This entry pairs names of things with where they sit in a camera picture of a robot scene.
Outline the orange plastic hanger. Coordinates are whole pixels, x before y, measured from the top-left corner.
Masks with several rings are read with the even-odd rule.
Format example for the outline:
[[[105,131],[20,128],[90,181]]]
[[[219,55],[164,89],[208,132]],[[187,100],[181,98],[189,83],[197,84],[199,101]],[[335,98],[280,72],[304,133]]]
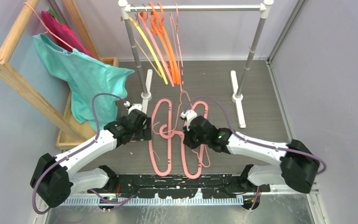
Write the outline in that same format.
[[[150,40],[157,52],[160,64],[165,72],[167,82],[174,87],[179,84],[179,69],[176,65],[175,55],[168,37],[166,28],[164,27],[164,10],[160,2],[155,7],[152,2],[148,3],[148,8],[140,13],[140,18]]]

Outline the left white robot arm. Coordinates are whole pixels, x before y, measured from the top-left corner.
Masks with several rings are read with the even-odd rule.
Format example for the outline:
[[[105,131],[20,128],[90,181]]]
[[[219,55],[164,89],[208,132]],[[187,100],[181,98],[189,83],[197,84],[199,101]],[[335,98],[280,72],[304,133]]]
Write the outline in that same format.
[[[33,199],[39,196],[49,208],[55,208],[83,191],[113,192],[118,188],[117,174],[108,166],[81,169],[97,157],[131,141],[151,140],[151,117],[139,109],[108,123],[94,137],[64,153],[42,155],[35,167],[30,186]]]

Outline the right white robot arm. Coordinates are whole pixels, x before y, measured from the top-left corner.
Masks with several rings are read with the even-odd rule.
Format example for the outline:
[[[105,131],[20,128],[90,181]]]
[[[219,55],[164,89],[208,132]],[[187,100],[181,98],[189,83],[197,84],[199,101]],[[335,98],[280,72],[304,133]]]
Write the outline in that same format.
[[[252,138],[229,128],[216,128],[206,118],[181,114],[185,121],[183,143],[191,149],[205,145],[217,153],[244,155],[267,163],[248,164],[240,179],[247,192],[267,184],[286,184],[291,189],[311,192],[320,160],[299,140],[290,143]]]

